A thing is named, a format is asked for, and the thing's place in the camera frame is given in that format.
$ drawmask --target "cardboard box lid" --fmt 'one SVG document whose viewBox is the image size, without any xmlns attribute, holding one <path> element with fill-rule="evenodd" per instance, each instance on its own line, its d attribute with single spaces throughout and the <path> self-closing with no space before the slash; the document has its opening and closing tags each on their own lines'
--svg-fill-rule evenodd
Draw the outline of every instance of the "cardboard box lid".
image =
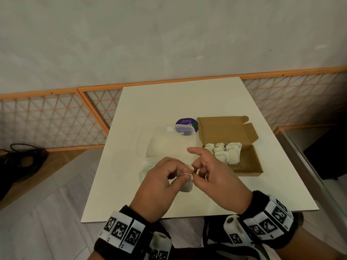
<svg viewBox="0 0 347 260">
<path fill-rule="evenodd" d="M 258 139 L 258 135 L 252 123 L 245 124 L 248 120 L 247 116 L 197 118 L 199 138 L 204 145 L 219 142 L 251 145 Z"/>
</svg>

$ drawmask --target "concrete wall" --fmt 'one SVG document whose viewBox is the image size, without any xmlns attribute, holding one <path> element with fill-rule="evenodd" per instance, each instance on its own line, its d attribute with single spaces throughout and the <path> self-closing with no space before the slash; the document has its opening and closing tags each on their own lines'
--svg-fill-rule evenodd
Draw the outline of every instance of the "concrete wall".
<svg viewBox="0 0 347 260">
<path fill-rule="evenodd" d="M 347 63 L 347 0 L 0 0 L 0 93 Z"/>
</svg>

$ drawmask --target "lattice panel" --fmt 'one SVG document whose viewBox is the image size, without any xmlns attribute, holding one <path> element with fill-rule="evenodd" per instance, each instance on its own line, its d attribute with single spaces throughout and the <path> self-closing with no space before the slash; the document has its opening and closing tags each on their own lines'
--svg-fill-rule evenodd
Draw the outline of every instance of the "lattice panel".
<svg viewBox="0 0 347 260">
<path fill-rule="evenodd" d="M 122 90 L 90 91 L 87 94 L 108 126 L 111 126 Z"/>
<path fill-rule="evenodd" d="M 106 134 L 74 93 L 0 100 L 0 115 L 0 148 L 18 142 L 56 148 L 106 141 Z"/>
<path fill-rule="evenodd" d="M 243 83 L 272 130 L 336 123 L 347 113 L 347 73 L 246 79 Z"/>
</svg>

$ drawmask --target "orange wooden trim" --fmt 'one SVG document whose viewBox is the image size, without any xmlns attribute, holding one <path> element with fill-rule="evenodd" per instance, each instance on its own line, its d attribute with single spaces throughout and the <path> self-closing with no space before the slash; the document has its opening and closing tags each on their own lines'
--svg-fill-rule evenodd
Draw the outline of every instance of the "orange wooden trim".
<svg viewBox="0 0 347 260">
<path fill-rule="evenodd" d="M 185 82 L 185 81 L 196 81 L 196 80 L 206 80 L 206 79 L 219 79 L 219 78 L 232 78 L 232 77 L 239 77 L 241 79 L 274 78 L 274 77 L 288 77 L 293 75 L 330 74 L 330 73 L 337 73 L 337 72 L 347 72 L 347 66 L 333 67 L 333 68 L 286 70 L 286 71 L 275 71 L 275 72 L 252 73 L 252 74 L 219 75 L 215 77 L 156 80 L 156 81 L 144 81 L 144 82 L 121 83 L 121 84 L 110 84 L 110 85 L 107 84 L 107 85 L 98 85 L 98 86 L 79 87 L 78 90 L 81 92 L 82 91 L 87 92 L 87 91 L 121 89 L 123 87 L 129 87 L 129 86 L 141 86 L 141 85 L 150 85 L 150 84 Z"/>
<path fill-rule="evenodd" d="M 86 149 L 96 149 L 96 148 L 103 148 L 103 147 L 105 147 L 105 144 L 51 148 L 51 149 L 46 149 L 46 151 L 55 152 L 55 151 L 67 151 L 67 150 L 86 150 Z M 0 156 L 5 155 L 6 153 L 7 153 L 6 151 L 0 151 Z"/>
<path fill-rule="evenodd" d="M 0 99 L 15 99 L 15 98 L 40 97 L 40 96 L 57 95 L 57 94 L 69 94 L 69 93 L 76 93 L 76 91 L 77 91 L 77 88 L 62 88 L 62 89 L 52 89 L 52 90 L 44 90 L 44 91 L 11 93 L 11 94 L 0 95 Z"/>
<path fill-rule="evenodd" d="M 284 130 L 296 130 L 296 129 L 314 129 L 316 127 L 332 127 L 336 124 L 319 124 L 319 125 L 294 125 L 294 126 L 279 126 L 276 127 L 275 131 L 273 132 L 275 135 L 280 133 L 280 131 Z"/>
<path fill-rule="evenodd" d="M 92 114 L 92 116 L 98 122 L 98 124 L 101 126 L 102 130 L 108 135 L 108 133 L 110 132 L 110 128 L 107 125 L 107 123 L 105 122 L 104 118 L 100 115 L 99 111 L 94 106 L 93 102 L 91 101 L 91 99 L 89 98 L 87 93 L 86 92 L 80 92 L 77 89 L 76 94 L 78 95 L 78 97 L 80 98 L 80 100 L 82 101 L 84 106 L 89 110 L 89 112 Z"/>
</svg>

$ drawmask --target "brown box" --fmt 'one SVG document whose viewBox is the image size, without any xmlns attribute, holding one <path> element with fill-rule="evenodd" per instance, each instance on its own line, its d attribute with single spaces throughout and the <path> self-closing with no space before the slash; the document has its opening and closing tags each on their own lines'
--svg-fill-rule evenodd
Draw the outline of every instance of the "brown box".
<svg viewBox="0 0 347 260">
<path fill-rule="evenodd" d="M 252 123 L 245 124 L 248 120 L 247 116 L 197 118 L 199 138 L 204 146 L 207 143 L 242 143 L 240 163 L 229 167 L 238 176 L 259 176 L 263 169 L 252 145 L 258 135 Z"/>
</svg>

